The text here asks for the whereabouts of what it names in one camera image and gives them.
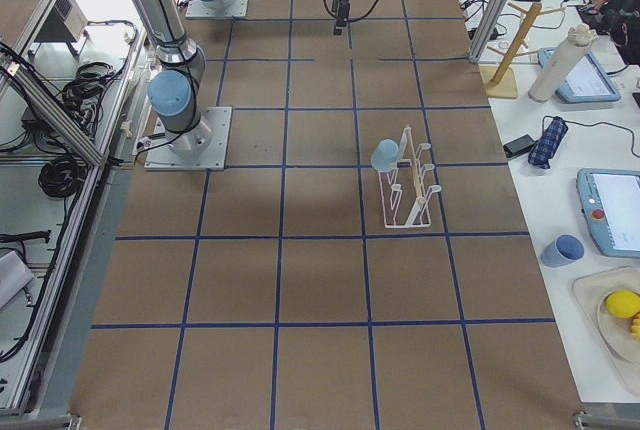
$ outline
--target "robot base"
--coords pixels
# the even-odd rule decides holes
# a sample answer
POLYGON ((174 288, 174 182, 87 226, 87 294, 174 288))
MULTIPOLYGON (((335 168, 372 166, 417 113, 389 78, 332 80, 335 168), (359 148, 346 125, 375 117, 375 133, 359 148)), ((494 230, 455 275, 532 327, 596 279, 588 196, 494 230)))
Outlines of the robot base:
MULTIPOLYGON (((144 164, 149 171, 224 170, 231 129, 231 107, 207 107, 202 109, 202 118, 213 129, 211 142, 201 152, 177 153, 169 145, 149 151, 144 164)), ((154 132, 163 132, 160 119, 154 132)), ((154 141, 154 146, 166 143, 165 139, 154 141)))
POLYGON ((220 8, 207 7, 200 0, 189 2, 186 17, 188 20, 222 20, 229 18, 245 18, 249 0, 235 0, 229 6, 220 8))

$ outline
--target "light blue cup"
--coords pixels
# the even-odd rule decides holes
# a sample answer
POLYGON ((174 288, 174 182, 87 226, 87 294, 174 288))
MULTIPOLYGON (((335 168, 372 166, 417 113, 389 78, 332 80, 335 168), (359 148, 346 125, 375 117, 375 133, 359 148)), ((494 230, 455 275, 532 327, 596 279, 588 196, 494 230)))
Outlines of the light blue cup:
POLYGON ((573 235, 560 235, 547 245, 540 260, 547 267, 562 267, 580 260, 584 256, 584 246, 573 235))
POLYGON ((396 168, 398 144, 393 140, 382 140, 371 155, 371 165, 380 173, 388 173, 396 168))

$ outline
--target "red button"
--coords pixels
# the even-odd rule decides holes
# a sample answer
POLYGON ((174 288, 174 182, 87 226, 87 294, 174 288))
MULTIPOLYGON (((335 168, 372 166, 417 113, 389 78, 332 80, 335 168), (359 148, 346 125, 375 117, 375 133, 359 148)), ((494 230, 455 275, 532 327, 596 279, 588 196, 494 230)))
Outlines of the red button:
POLYGON ((602 220, 604 218, 604 211, 599 208, 591 212, 591 218, 594 220, 602 220))

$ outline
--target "white plate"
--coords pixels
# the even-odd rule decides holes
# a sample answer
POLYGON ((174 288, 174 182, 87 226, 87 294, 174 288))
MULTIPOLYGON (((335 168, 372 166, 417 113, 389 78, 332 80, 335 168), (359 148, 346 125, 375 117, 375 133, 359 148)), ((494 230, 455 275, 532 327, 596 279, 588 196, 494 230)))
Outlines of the white plate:
POLYGON ((607 292, 598 305, 598 330, 612 350, 625 360, 640 365, 640 342, 631 338, 632 318, 614 317, 604 305, 611 293, 607 292))

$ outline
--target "yellow fruit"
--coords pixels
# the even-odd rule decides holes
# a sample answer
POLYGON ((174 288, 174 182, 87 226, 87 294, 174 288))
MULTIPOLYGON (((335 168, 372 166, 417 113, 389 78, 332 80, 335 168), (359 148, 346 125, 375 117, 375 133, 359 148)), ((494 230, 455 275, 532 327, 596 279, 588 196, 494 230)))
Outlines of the yellow fruit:
POLYGON ((604 306, 618 318, 631 318, 640 312, 640 296, 631 290, 618 290, 607 297, 604 306))

